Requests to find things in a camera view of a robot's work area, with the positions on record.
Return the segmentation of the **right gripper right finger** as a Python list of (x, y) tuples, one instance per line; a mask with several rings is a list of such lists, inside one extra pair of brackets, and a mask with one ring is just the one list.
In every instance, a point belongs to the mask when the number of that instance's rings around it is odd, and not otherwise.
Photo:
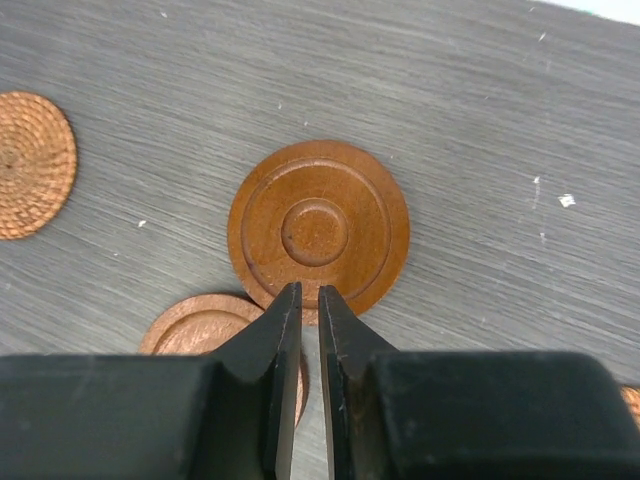
[(331, 479), (384, 479), (389, 459), (379, 388), (378, 354), (396, 350), (361, 321), (333, 286), (318, 294), (322, 393)]

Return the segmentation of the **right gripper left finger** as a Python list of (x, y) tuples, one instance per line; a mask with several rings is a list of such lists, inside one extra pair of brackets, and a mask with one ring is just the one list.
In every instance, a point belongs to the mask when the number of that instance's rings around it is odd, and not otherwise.
[(200, 364), (207, 382), (191, 479), (288, 479), (296, 425), (302, 286)]

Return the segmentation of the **brown wooden coaster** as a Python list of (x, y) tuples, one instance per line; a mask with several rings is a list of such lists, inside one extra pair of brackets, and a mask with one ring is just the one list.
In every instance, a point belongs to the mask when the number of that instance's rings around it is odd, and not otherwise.
[[(177, 362), (188, 373), (200, 372), (206, 378), (200, 358), (231, 340), (265, 310), (232, 295), (190, 297), (170, 307), (152, 323), (138, 351), (162, 356), (164, 361)], [(303, 416), (307, 397), (308, 375), (300, 356), (295, 429)]]
[(227, 244), (252, 300), (266, 308), (299, 282), (303, 321), (314, 325), (322, 286), (334, 286), (357, 315), (387, 294), (408, 257), (409, 211), (372, 154), (343, 141), (305, 141), (274, 152), (245, 178)]

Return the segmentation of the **woven rattan coaster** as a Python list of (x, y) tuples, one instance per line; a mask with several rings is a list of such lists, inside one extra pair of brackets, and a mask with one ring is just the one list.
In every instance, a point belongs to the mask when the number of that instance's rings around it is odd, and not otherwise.
[(640, 426), (640, 389), (633, 386), (623, 386), (621, 394), (635, 420), (637, 426)]
[(47, 98), (1, 94), (1, 238), (34, 234), (69, 197), (78, 167), (66, 116)]

